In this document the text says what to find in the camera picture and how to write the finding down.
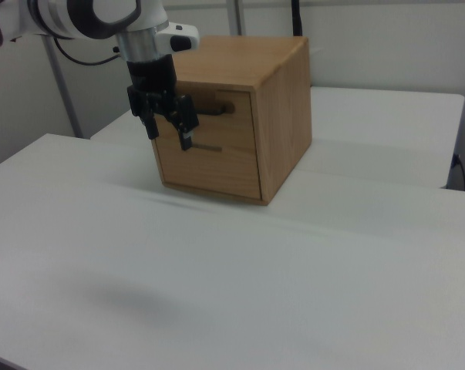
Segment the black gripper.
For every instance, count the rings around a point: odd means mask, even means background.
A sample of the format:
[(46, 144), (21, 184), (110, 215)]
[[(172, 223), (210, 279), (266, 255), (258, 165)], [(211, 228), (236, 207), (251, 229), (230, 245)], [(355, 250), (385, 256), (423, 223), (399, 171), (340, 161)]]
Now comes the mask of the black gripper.
[(189, 150), (199, 120), (191, 96), (179, 96), (176, 92), (173, 56), (165, 55), (150, 62), (128, 62), (127, 66), (132, 81), (128, 88), (131, 110), (134, 116), (140, 117), (148, 138), (155, 140), (159, 136), (154, 113), (177, 116), (180, 147), (183, 151)]

